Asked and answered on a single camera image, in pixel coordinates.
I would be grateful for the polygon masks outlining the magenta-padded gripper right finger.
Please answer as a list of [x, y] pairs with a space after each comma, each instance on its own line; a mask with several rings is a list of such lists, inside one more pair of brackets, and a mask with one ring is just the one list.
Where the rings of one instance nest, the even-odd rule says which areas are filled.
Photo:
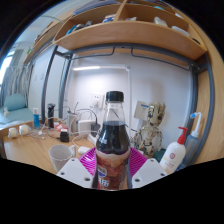
[[156, 159], [147, 159], [138, 150], [131, 148], [128, 162], [128, 188], [146, 186], [166, 176]]

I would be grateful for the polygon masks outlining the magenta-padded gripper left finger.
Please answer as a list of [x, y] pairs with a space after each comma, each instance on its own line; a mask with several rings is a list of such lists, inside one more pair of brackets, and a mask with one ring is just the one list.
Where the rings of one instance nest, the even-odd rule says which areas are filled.
[[95, 149], [92, 148], [80, 158], [71, 158], [57, 175], [83, 188], [91, 188], [96, 171]]

